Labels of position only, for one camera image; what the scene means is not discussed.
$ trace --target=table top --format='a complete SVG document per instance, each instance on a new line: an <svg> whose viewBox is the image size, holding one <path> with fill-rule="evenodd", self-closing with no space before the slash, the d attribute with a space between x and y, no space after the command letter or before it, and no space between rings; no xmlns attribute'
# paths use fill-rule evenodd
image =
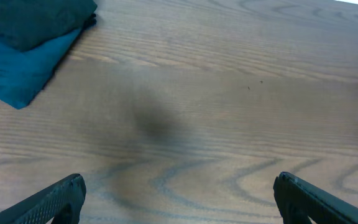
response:
<svg viewBox="0 0 358 224"><path fill-rule="evenodd" d="M74 172L80 223L282 223L283 170L358 207L358 5L97 3L33 103L0 102L0 211Z"/></svg>

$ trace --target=wood grain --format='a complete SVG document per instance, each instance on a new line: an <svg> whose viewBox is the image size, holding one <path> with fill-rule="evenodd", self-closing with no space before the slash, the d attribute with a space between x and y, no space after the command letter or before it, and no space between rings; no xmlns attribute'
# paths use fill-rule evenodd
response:
<svg viewBox="0 0 358 224"><path fill-rule="evenodd" d="M358 206L358 6L98 1L23 110L0 102L0 211L71 174L81 223L282 223L287 170Z"/></svg>

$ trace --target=cloth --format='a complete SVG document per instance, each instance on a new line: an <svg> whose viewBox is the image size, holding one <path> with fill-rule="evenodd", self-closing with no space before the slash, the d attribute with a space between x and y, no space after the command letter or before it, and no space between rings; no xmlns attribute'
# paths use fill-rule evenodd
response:
<svg viewBox="0 0 358 224"><path fill-rule="evenodd" d="M21 109L52 76L53 69L82 29L52 39L27 52L0 42L0 100Z"/></svg>
<svg viewBox="0 0 358 224"><path fill-rule="evenodd" d="M20 51L82 27L93 0L0 0L0 41Z"/></svg>

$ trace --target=blue cloth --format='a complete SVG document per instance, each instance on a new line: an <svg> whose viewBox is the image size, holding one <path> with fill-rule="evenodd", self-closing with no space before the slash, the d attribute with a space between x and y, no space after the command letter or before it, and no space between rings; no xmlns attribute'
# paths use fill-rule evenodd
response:
<svg viewBox="0 0 358 224"><path fill-rule="evenodd" d="M27 106L52 76L53 69L82 29L20 52L0 43L0 100L21 109Z"/></svg>

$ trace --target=teal fabric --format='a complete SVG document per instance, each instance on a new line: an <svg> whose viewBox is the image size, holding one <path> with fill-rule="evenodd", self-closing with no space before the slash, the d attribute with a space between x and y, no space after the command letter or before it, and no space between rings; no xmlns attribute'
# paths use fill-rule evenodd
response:
<svg viewBox="0 0 358 224"><path fill-rule="evenodd" d="M81 28L93 0L0 0L0 41L27 51Z"/></svg>
<svg viewBox="0 0 358 224"><path fill-rule="evenodd" d="M21 109L52 76L53 69L82 29L21 52L0 42L0 100Z"/></svg>

